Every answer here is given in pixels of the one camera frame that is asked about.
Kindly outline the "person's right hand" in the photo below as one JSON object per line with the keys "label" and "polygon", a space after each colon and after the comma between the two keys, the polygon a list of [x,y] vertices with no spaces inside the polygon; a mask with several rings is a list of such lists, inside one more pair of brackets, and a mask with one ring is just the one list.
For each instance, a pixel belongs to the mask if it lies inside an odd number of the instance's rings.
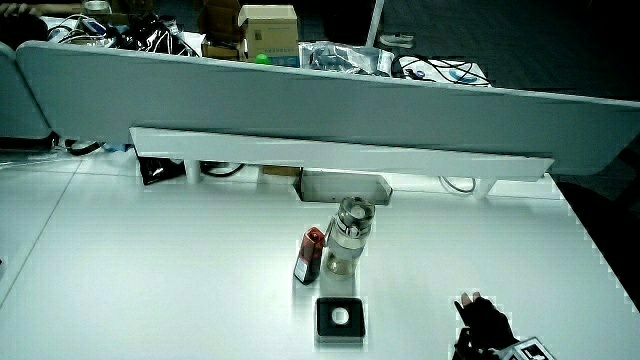
{"label": "person's right hand", "polygon": [[454,301],[464,324],[454,345],[453,360],[554,360],[537,337],[518,340],[506,315],[479,292]]}

